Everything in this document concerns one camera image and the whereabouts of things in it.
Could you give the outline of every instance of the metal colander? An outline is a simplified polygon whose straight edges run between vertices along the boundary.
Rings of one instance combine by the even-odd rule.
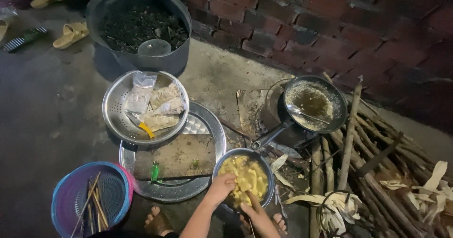
[[[117,78],[107,89],[102,102],[102,114],[108,128],[118,138],[135,145],[151,145],[161,142],[166,142],[173,135],[178,133],[186,123],[189,109],[184,110],[180,114],[179,122],[172,127],[155,131],[156,137],[150,139],[148,134],[135,125],[125,114],[126,99],[130,93],[133,83],[132,78],[136,71],[130,71]],[[170,85],[176,81],[179,91],[182,93],[182,98],[189,106],[189,96],[186,89],[177,78],[166,72],[145,72],[148,75],[157,74],[157,81],[153,90],[158,90],[162,87]]]

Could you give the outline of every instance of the metal spoon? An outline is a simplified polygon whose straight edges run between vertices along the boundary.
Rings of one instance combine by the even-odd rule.
[[[315,118],[315,117],[312,117],[310,115],[307,115],[307,114],[303,113],[298,107],[296,107],[294,105],[288,104],[288,105],[286,105],[286,107],[288,108],[290,114],[292,114],[292,115],[302,115],[302,116],[305,116],[307,118],[311,118],[311,119],[314,119],[316,121],[322,122],[322,123],[324,123],[326,125],[329,124],[329,122],[327,122],[327,121],[324,121],[322,119],[318,119],[318,118]]]

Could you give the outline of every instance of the yellow knife handle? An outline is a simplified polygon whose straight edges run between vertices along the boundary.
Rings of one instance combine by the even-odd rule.
[[[148,133],[148,135],[150,136],[150,138],[156,137],[156,136],[153,134],[153,132],[148,128],[148,126],[145,125],[143,122],[140,122],[139,128],[145,130],[145,131]]]

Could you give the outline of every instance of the hand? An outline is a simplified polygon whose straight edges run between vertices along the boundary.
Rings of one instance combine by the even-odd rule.
[[[280,234],[275,228],[275,224],[270,220],[261,204],[258,202],[256,195],[246,192],[252,203],[252,207],[241,203],[241,209],[250,217],[255,230],[263,238],[280,238]]]
[[[222,174],[215,177],[203,201],[211,204],[214,209],[217,208],[227,198],[228,194],[234,190],[235,178],[236,176],[233,174]]]

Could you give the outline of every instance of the soil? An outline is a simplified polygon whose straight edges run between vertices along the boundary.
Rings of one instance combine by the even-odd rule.
[[[183,21],[159,4],[120,13],[111,10],[99,23],[99,31],[111,49],[132,54],[147,40],[166,40],[174,51],[189,37]]]

